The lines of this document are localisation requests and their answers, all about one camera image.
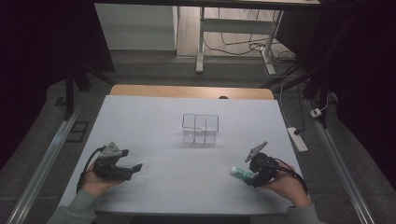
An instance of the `wooden edge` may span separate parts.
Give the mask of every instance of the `wooden edge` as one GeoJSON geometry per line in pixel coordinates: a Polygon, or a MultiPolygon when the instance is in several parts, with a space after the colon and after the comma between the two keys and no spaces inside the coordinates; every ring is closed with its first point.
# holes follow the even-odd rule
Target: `wooden edge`
{"type": "Polygon", "coordinates": [[[268,89],[185,87],[185,86],[151,86],[151,85],[115,85],[110,95],[153,96],[219,99],[226,96],[235,100],[274,100],[268,89]]]}

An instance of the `hand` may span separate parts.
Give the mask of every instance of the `hand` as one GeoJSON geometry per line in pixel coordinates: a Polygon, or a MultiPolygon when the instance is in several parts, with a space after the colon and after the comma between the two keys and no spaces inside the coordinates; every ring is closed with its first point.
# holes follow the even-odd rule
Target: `hand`
{"type": "Polygon", "coordinates": [[[90,194],[99,197],[106,192],[107,189],[118,185],[123,180],[104,180],[96,175],[96,173],[92,170],[94,162],[88,168],[84,182],[82,184],[82,189],[89,192],[90,194]]]}
{"type": "MultiPolygon", "coordinates": [[[[279,166],[289,169],[283,162],[280,162],[279,166]]],[[[291,200],[296,207],[306,207],[312,204],[300,181],[284,171],[279,171],[275,180],[264,184],[262,188],[275,191],[280,196],[291,200]]]]}

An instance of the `cable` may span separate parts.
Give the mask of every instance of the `cable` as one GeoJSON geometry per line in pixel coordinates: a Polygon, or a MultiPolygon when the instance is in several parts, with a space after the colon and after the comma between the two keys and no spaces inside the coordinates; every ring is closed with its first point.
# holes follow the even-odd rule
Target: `cable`
{"type": "Polygon", "coordinates": [[[299,174],[297,174],[293,169],[291,169],[291,167],[289,167],[287,164],[286,165],[289,167],[289,169],[285,168],[285,167],[282,167],[282,166],[279,166],[279,165],[276,166],[276,165],[271,165],[271,164],[268,164],[268,163],[265,163],[263,165],[266,166],[266,167],[277,169],[278,171],[280,170],[280,171],[286,172],[286,173],[294,176],[298,181],[300,181],[301,185],[303,186],[303,189],[304,189],[305,193],[308,194],[308,186],[306,185],[304,179],[299,174]]]}
{"type": "MultiPolygon", "coordinates": [[[[256,20],[259,18],[259,14],[260,14],[260,10],[257,11],[256,20]]],[[[250,9],[250,10],[248,11],[248,15],[247,15],[246,20],[249,19],[251,15],[252,15],[252,9],[250,9]]],[[[219,18],[222,18],[221,10],[220,10],[219,7],[218,7],[218,16],[219,16],[219,18]]],[[[262,39],[252,40],[251,38],[253,37],[253,35],[250,35],[250,38],[249,38],[248,41],[226,43],[225,40],[224,40],[223,33],[220,33],[220,36],[221,36],[221,40],[222,40],[223,44],[226,45],[226,46],[229,46],[229,45],[237,45],[237,44],[246,44],[246,43],[248,43],[248,46],[249,46],[249,48],[250,48],[251,50],[250,50],[250,51],[247,51],[247,52],[243,52],[243,53],[232,53],[232,52],[229,52],[229,51],[226,51],[226,50],[223,50],[223,49],[213,49],[213,48],[210,48],[210,49],[213,49],[213,50],[221,51],[221,52],[228,53],[228,54],[232,54],[232,55],[242,55],[242,54],[249,53],[249,52],[251,52],[251,51],[253,51],[253,50],[256,50],[256,49],[259,48],[259,47],[265,47],[265,43],[260,43],[260,42],[257,43],[257,41],[264,41],[264,40],[267,40],[267,39],[268,39],[268,38],[262,38],[262,39]]]]}
{"type": "Polygon", "coordinates": [[[327,99],[326,99],[326,105],[322,109],[320,109],[320,111],[326,109],[328,104],[329,104],[329,97],[327,97],[327,99]]]}
{"type": "Polygon", "coordinates": [[[286,119],[285,111],[283,110],[283,103],[282,103],[282,90],[283,90],[283,85],[285,85],[285,83],[283,83],[282,86],[280,87],[280,95],[279,95],[280,110],[282,111],[283,120],[285,120],[285,122],[286,122],[286,123],[289,125],[289,127],[291,128],[291,125],[289,124],[288,120],[286,119]]]}
{"type": "Polygon", "coordinates": [[[268,64],[268,63],[265,64],[264,72],[265,72],[265,75],[267,75],[268,77],[271,77],[271,78],[291,77],[291,74],[292,74],[295,70],[297,70],[297,69],[300,67],[300,65],[299,65],[298,63],[294,63],[294,64],[292,64],[291,66],[289,66],[289,68],[286,69],[286,71],[283,72],[282,75],[280,75],[280,76],[271,76],[271,75],[268,74],[268,71],[265,70],[267,64],[268,64]]]}
{"type": "Polygon", "coordinates": [[[303,107],[301,106],[301,97],[300,97],[300,83],[297,84],[297,92],[298,92],[298,102],[299,102],[299,106],[300,106],[301,118],[303,120],[303,128],[300,130],[296,130],[295,131],[295,132],[297,132],[296,134],[303,132],[305,130],[304,111],[303,111],[303,107]]]}
{"type": "Polygon", "coordinates": [[[87,171],[87,169],[88,169],[88,166],[89,166],[90,163],[91,163],[91,160],[92,160],[93,156],[94,156],[97,152],[102,152],[105,148],[106,148],[106,146],[97,148],[97,149],[91,154],[90,158],[87,160],[87,163],[85,163],[84,170],[82,170],[81,175],[79,176],[78,183],[77,183],[77,192],[78,192],[79,190],[81,190],[82,183],[84,182],[85,174],[87,174],[88,172],[90,172],[90,171],[87,171]]]}
{"type": "Polygon", "coordinates": [[[277,158],[274,158],[274,160],[283,162],[287,167],[289,167],[289,169],[293,170],[293,169],[292,169],[287,163],[285,163],[284,161],[282,161],[282,160],[280,160],[280,159],[277,159],[277,158]]]}
{"type": "Polygon", "coordinates": [[[209,49],[216,50],[216,51],[220,51],[220,52],[224,52],[224,53],[228,53],[228,54],[231,54],[231,55],[243,55],[243,54],[250,53],[251,51],[254,50],[254,49],[250,49],[250,50],[248,50],[248,51],[246,51],[246,52],[242,52],[242,53],[232,53],[232,52],[229,52],[229,51],[226,51],[226,50],[223,50],[223,49],[213,49],[213,48],[210,48],[210,47],[206,44],[205,39],[204,39],[204,44],[205,44],[205,46],[206,46],[207,48],[209,48],[209,49]]]}
{"type": "Polygon", "coordinates": [[[285,53],[285,52],[291,52],[291,50],[284,50],[281,51],[277,54],[277,57],[274,55],[272,49],[269,50],[269,52],[271,53],[270,55],[268,55],[272,60],[274,60],[276,63],[295,63],[295,59],[294,58],[288,58],[288,59],[281,59],[279,57],[279,54],[281,53],[285,53]]]}

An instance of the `power strip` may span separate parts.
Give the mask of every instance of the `power strip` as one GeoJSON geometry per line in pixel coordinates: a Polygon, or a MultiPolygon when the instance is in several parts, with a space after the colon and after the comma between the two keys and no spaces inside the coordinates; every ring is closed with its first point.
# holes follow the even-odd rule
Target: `power strip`
{"type": "Polygon", "coordinates": [[[314,110],[311,110],[311,116],[313,118],[317,118],[321,115],[321,111],[319,110],[319,108],[316,108],[314,110]]]}
{"type": "Polygon", "coordinates": [[[296,131],[295,128],[288,128],[288,132],[290,135],[291,140],[293,140],[294,145],[297,147],[297,150],[299,152],[305,152],[308,150],[306,147],[303,138],[299,134],[295,134],[294,132],[296,131]]]}

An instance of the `transparent box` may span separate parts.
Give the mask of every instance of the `transparent box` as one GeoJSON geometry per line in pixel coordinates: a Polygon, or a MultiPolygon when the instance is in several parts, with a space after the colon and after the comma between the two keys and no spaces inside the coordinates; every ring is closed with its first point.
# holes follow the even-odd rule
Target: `transparent box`
{"type": "Polygon", "coordinates": [[[216,144],[219,131],[219,116],[183,115],[183,142],[197,144],[216,144]]]}

